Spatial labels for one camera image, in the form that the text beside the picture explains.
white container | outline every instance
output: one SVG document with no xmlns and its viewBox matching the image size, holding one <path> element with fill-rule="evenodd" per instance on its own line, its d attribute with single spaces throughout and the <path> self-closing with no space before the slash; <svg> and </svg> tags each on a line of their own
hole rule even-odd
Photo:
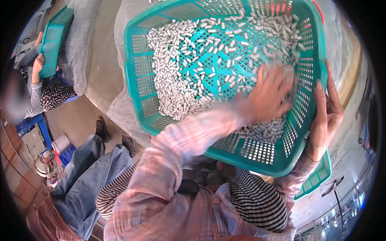
<svg viewBox="0 0 386 241">
<path fill-rule="evenodd" d="M 66 135 L 63 135 L 52 142 L 52 148 L 58 153 L 62 154 L 71 145 L 70 140 Z"/>
</svg>

black and white striped clothing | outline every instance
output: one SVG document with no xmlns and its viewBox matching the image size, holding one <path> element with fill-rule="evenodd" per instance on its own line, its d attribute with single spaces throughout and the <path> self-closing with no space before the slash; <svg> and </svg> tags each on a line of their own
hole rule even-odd
<svg viewBox="0 0 386 241">
<path fill-rule="evenodd" d="M 96 207 L 103 218 L 110 217 L 116 198 L 127 188 L 137 165 L 138 162 L 100 190 Z M 228 164 L 221 172 L 184 169 L 183 178 L 193 179 L 204 187 L 228 183 L 231 203 L 243 220 L 256 227 L 280 233 L 287 225 L 287 208 L 280 194 L 271 184 L 247 170 Z"/>
</svg>

person's left hand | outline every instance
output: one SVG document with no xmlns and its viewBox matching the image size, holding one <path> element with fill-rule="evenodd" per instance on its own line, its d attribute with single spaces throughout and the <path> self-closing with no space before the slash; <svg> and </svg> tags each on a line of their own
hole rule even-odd
<svg viewBox="0 0 386 241">
<path fill-rule="evenodd" d="M 32 67 L 32 73 L 38 74 L 40 71 L 42 71 L 44 65 L 44 56 L 43 53 L 40 53 L 34 62 L 34 66 Z"/>
<path fill-rule="evenodd" d="M 39 43 L 42 42 L 42 40 L 43 40 L 43 32 L 40 31 L 40 33 L 39 33 L 39 35 L 38 35 L 38 37 L 37 37 L 37 39 L 35 41 L 35 45 L 34 46 L 37 46 Z"/>
<path fill-rule="evenodd" d="M 344 117 L 344 109 L 339 100 L 328 60 L 326 61 L 326 65 L 328 72 L 327 90 L 329 95 L 326 95 L 322 83 L 320 80 L 317 80 L 315 85 L 317 113 L 311 125 L 310 140 L 305 150 L 308 156 L 316 162 L 323 157 Z"/>
</svg>

polka dot clothing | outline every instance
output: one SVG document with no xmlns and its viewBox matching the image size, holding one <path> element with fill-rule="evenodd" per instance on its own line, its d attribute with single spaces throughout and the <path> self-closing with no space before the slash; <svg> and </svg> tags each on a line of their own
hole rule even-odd
<svg viewBox="0 0 386 241">
<path fill-rule="evenodd" d="M 45 110 L 53 110 L 75 95 L 72 86 L 63 85 L 62 81 L 55 76 L 43 89 L 40 103 Z"/>
</svg>

